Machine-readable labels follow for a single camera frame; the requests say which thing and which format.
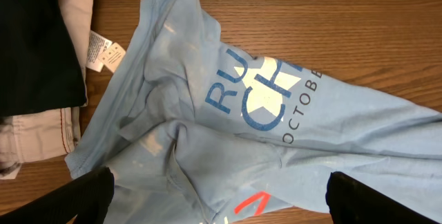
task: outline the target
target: beige fabric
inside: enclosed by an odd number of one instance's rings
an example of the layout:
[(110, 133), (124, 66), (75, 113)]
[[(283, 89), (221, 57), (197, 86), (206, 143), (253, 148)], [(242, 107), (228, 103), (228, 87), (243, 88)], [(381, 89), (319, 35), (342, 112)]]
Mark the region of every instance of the beige fabric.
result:
[[(59, 5), (86, 79), (93, 0), (59, 0)], [(14, 179), (24, 162), (73, 151), (79, 139), (79, 107), (6, 118), (0, 124), (0, 179)]]

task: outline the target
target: blue t-shirt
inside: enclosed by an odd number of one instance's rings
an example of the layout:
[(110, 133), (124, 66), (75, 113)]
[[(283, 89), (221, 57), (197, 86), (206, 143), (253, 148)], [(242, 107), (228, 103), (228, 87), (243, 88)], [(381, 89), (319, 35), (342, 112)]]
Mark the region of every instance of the blue t-shirt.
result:
[(228, 223), (328, 212), (333, 171), (442, 221), (442, 114), (220, 41), (199, 0), (142, 0), (76, 150), (115, 176), (106, 223)]

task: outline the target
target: black object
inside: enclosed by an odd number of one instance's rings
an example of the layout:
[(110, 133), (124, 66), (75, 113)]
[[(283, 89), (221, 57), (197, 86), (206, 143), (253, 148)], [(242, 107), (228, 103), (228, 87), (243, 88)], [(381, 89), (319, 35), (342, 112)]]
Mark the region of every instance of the black object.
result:
[(1, 224), (102, 224), (114, 192), (109, 168), (101, 168), (0, 216)]
[(83, 105), (58, 0), (0, 0), (0, 11), (0, 117)]
[(436, 223), (342, 172), (330, 175), (325, 200), (335, 224)]

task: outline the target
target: brown wooden floor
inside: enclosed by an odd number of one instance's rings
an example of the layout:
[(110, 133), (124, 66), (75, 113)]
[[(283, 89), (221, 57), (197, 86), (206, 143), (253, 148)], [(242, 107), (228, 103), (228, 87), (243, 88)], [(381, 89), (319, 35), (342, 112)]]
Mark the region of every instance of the brown wooden floor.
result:
[[(127, 48), (140, 0), (95, 0), (92, 29)], [(284, 59), (342, 81), (442, 111), (442, 0), (201, 0), (222, 26), (222, 41)], [(112, 74), (88, 71), (87, 126)], [(0, 214), (70, 180), (63, 158), (24, 165), (0, 181)], [(331, 223), (328, 214), (291, 208), (252, 223)]]

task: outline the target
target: white label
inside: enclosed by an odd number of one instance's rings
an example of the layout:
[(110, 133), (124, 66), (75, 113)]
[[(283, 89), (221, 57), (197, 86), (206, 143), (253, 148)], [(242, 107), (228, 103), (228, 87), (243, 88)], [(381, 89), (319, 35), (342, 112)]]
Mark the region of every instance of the white label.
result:
[(115, 73), (126, 51), (117, 43), (112, 44), (106, 51), (98, 55), (100, 60), (112, 73)]
[(103, 64), (97, 59), (97, 57), (100, 53), (109, 48), (111, 44), (111, 40), (98, 35), (96, 32), (90, 31), (88, 61), (86, 62), (86, 68), (101, 72), (103, 69)]

